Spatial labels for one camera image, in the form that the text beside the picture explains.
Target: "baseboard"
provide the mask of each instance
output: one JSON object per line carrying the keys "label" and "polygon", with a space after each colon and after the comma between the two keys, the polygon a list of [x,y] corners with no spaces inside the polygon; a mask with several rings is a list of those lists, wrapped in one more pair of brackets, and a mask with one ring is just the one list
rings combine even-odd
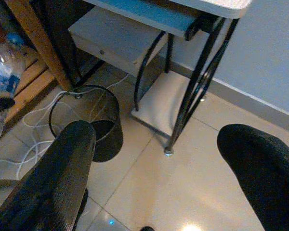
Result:
{"label": "baseboard", "polygon": [[[186,77],[190,77],[192,74],[190,69],[175,62],[171,63],[171,70]],[[281,108],[215,78],[209,87],[209,92],[289,131],[289,113]]]}

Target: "black mesh trash can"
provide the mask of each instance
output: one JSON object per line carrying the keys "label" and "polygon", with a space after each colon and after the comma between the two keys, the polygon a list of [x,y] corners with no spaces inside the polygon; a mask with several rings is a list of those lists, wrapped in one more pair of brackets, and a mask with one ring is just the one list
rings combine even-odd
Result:
{"label": "black mesh trash can", "polygon": [[52,134],[55,137],[59,134],[54,124],[64,127],[72,120],[79,119],[88,121],[96,130],[94,162],[111,160],[119,153],[123,145],[123,133],[119,103],[112,92],[97,85],[83,85],[62,94],[49,114]]}

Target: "blue light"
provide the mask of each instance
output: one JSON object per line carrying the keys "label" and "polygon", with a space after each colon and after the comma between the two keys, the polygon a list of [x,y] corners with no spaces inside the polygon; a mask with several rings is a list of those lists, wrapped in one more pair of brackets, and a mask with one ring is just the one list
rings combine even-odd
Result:
{"label": "blue light", "polygon": [[109,225],[113,226],[115,224],[114,220],[109,221]]}

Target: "plastic water bottle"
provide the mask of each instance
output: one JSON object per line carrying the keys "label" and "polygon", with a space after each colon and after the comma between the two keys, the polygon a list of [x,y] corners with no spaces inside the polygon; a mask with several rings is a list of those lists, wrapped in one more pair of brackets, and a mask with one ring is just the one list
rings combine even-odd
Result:
{"label": "plastic water bottle", "polygon": [[7,35],[6,43],[0,44],[0,136],[9,108],[15,104],[14,93],[26,68],[23,44],[21,37],[13,33]]}

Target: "white power cord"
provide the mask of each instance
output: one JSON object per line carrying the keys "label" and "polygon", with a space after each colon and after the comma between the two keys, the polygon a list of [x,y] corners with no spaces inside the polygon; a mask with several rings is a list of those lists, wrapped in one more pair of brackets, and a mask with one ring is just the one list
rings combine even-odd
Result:
{"label": "white power cord", "polygon": [[[106,89],[109,89],[109,88],[111,88],[111,87],[114,87],[114,86],[120,84],[120,83],[123,82],[125,79],[127,79],[128,76],[129,76],[129,74],[127,74],[127,75],[126,75],[123,79],[121,79],[120,81],[109,85],[108,87],[106,87]],[[91,91],[93,91],[93,90],[88,90],[88,91],[85,91],[85,92],[69,92],[68,94],[71,94],[71,95],[83,95],[83,94],[88,93],[88,92],[91,92]],[[16,179],[17,179],[17,180],[19,180],[19,173],[20,173],[20,170],[21,170],[21,168],[22,168],[22,165],[25,164],[25,163],[28,163],[29,161],[31,161],[31,160],[33,160],[33,159],[35,159],[35,163],[37,163],[38,157],[39,157],[39,156],[42,157],[43,152],[45,152],[45,151],[50,147],[51,143],[54,141],[54,140],[49,140],[49,141],[40,141],[40,142],[37,142],[36,139],[35,139],[35,137],[34,137],[34,135],[33,135],[33,133],[34,133],[34,130],[35,130],[35,129],[41,128],[41,127],[46,127],[46,126],[49,125],[49,124],[42,124],[42,125],[40,125],[39,123],[45,118],[45,116],[47,115],[47,113],[51,110],[51,108],[52,108],[52,106],[55,104],[56,100],[57,100],[62,94],[64,94],[64,93],[66,93],[66,91],[61,91],[61,92],[59,92],[59,93],[55,96],[55,98],[51,101],[51,103],[48,104],[46,107],[41,108],[41,109],[38,109],[38,110],[31,111],[31,112],[27,113],[27,114],[23,117],[23,119],[22,119],[23,124],[24,124],[26,127],[28,127],[28,128],[32,128],[31,138],[32,138],[34,144],[33,144],[33,145],[31,146],[31,148],[25,153],[22,161],[21,161],[21,162],[14,162],[14,161],[6,160],[6,159],[0,159],[0,162],[6,162],[6,163],[9,163],[9,164],[18,166],[18,169],[17,169],[17,172],[16,172]],[[96,108],[97,104],[100,102],[100,100],[101,100],[101,98],[103,97],[103,95],[98,99],[97,103],[92,107],[92,110],[90,111],[89,121],[91,120],[92,112],[93,112],[94,109]],[[79,116],[79,115],[75,112],[75,110],[74,110],[70,105],[68,105],[67,103],[58,102],[58,104],[66,105],[70,110],[72,110],[72,112],[73,112],[77,117],[79,117],[81,120],[83,120],[83,119],[81,118],[81,116]],[[97,116],[104,110],[105,106],[106,106],[106,104],[105,104],[105,105],[103,106],[103,108],[98,112]],[[41,116],[41,118],[38,120],[38,122],[37,122],[35,125],[30,125],[30,124],[28,124],[28,123],[26,122],[26,118],[27,118],[29,115],[31,115],[31,114],[33,114],[33,113],[36,113],[36,112],[41,112],[41,111],[44,111],[44,110],[46,110],[45,113]],[[53,125],[53,124],[52,124],[52,126],[61,129],[61,127],[59,127],[58,125]],[[50,143],[50,144],[49,144],[46,148],[44,148],[43,150],[39,151],[39,145],[44,144],[44,143]],[[31,152],[33,149],[35,149],[35,155],[34,155],[33,157],[29,158],[28,160],[26,160],[27,157],[28,157],[28,155],[30,154],[30,152]]]}

